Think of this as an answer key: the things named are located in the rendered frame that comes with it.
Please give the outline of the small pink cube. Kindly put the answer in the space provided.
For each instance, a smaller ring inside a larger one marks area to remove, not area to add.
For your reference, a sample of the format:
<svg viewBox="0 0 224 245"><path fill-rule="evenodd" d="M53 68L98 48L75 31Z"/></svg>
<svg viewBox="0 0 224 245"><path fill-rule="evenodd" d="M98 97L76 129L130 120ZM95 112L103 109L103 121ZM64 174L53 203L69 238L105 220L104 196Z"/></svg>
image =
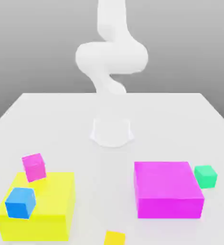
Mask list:
<svg viewBox="0 0 224 245"><path fill-rule="evenodd" d="M23 157L22 163L28 182L46 177L45 163L40 153Z"/></svg>

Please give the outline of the small green cube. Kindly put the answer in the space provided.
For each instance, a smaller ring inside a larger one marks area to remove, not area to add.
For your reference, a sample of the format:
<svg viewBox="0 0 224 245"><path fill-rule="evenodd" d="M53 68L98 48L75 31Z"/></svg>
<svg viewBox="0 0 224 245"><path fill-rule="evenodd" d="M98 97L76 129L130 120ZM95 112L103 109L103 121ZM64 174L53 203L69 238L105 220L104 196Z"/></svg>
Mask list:
<svg viewBox="0 0 224 245"><path fill-rule="evenodd" d="M194 176L201 189L214 188L217 180L217 173L211 165L195 166Z"/></svg>

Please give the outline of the small yellow cube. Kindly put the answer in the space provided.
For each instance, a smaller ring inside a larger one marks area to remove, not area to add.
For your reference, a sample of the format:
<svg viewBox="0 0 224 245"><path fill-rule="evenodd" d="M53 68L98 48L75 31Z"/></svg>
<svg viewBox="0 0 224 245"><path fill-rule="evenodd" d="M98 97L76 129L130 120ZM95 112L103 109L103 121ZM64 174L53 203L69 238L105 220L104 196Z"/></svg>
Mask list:
<svg viewBox="0 0 224 245"><path fill-rule="evenodd" d="M125 245L125 239L124 233L106 231L104 245Z"/></svg>

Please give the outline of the small blue cube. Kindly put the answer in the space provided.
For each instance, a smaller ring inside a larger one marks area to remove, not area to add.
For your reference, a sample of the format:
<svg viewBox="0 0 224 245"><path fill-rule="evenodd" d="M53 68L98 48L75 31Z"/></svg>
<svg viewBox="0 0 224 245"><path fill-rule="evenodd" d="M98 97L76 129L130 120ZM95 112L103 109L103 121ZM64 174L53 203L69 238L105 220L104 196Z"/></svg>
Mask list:
<svg viewBox="0 0 224 245"><path fill-rule="evenodd" d="M36 206L34 190L13 188L5 200L5 206L9 218L29 219Z"/></svg>

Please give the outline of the large magenta box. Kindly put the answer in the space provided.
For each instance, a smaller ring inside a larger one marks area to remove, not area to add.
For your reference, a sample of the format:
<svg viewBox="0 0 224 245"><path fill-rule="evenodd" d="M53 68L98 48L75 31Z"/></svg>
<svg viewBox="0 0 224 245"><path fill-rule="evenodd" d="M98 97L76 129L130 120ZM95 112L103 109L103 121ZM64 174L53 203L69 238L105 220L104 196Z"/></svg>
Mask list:
<svg viewBox="0 0 224 245"><path fill-rule="evenodd" d="M188 162L135 162L134 190L141 219L199 219L204 196Z"/></svg>

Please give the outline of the large yellow box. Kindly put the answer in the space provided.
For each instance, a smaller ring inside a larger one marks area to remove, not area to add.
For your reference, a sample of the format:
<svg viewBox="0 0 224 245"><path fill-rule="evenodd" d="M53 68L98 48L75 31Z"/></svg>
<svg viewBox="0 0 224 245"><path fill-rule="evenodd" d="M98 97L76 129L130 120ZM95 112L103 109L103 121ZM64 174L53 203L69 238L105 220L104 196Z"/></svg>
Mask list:
<svg viewBox="0 0 224 245"><path fill-rule="evenodd" d="M36 206L29 219L10 218L5 202L0 204L0 234L3 241L68 241L75 207L73 172L48 172L47 177L28 182L18 172L5 197L14 188L31 188Z"/></svg>

